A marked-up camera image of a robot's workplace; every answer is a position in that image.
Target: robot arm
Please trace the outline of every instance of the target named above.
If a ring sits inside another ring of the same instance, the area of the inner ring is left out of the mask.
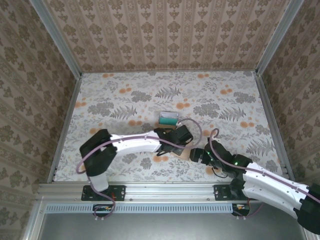
[[[83,144],[80,152],[84,159],[90,155],[84,161],[85,171],[93,187],[102,192],[109,186],[105,171],[116,155],[123,156],[137,152],[157,152],[157,156],[170,152],[180,155],[183,149],[168,142],[186,146],[192,139],[193,136],[184,125],[176,129],[156,128],[146,133],[127,136],[109,134],[103,129]],[[106,143],[105,147],[94,151],[103,143]],[[190,159],[213,168],[221,168],[232,178],[229,187],[234,200],[245,195],[250,199],[262,201],[288,213],[310,232],[320,234],[320,203],[307,196],[309,194],[319,200],[319,185],[313,184],[309,187],[290,181],[259,166],[248,157],[240,154],[232,155],[216,140],[211,141],[211,144],[215,153],[209,142],[204,149],[193,148]],[[234,166],[251,170],[238,169]]]
[[[86,175],[90,178],[93,187],[99,192],[108,188],[105,171],[115,156],[119,157],[139,152],[157,152],[157,156],[170,152],[177,155],[182,153],[183,149],[160,142],[159,139],[175,145],[185,146],[193,140],[193,136],[185,125],[176,129],[156,128],[153,131],[133,135],[110,134],[107,129],[98,131],[80,147],[80,153],[83,158],[101,144],[108,141],[117,141],[95,151],[84,161]]]
[[[267,203],[297,219],[298,223],[310,232],[320,234],[320,204],[307,196],[310,194],[314,198],[320,199],[318,184],[309,187],[291,181],[259,166],[250,158],[240,154],[232,155],[216,140],[211,141],[211,144],[216,154],[224,159],[224,162],[232,166],[251,169],[239,169],[221,162],[212,152],[210,143],[204,149],[194,148],[191,150],[190,158],[192,161],[201,162],[213,168],[221,168],[225,174],[233,179],[229,187],[235,200],[244,194],[249,199]]]

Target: patterned wallpaper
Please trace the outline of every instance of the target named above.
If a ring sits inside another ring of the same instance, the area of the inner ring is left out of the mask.
[[[28,0],[0,1],[0,239],[23,234],[75,79]]]
[[[319,16],[320,1],[305,0],[262,76],[294,175],[308,184],[320,183]]]
[[[83,72],[255,69],[288,0],[44,0]]]

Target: gray floor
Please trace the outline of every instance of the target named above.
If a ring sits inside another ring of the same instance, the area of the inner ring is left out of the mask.
[[[231,214],[47,214],[40,240],[305,240],[288,214],[268,205],[246,220]]]

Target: floral tablecloth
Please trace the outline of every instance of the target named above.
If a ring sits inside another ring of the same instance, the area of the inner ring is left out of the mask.
[[[253,72],[86,73],[54,180],[87,180],[75,171],[81,160],[79,147],[99,129],[118,135],[147,132],[159,125],[161,111],[199,122],[205,136],[200,147],[210,131],[219,128],[220,142],[232,154],[282,174]],[[195,124],[186,125],[197,141]],[[230,181],[203,164],[150,152],[116,157],[106,175],[110,182]]]

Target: teal box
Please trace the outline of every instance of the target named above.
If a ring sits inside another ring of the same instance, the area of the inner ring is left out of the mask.
[[[176,112],[162,111],[159,116],[159,124],[175,126],[178,123],[179,114]]]

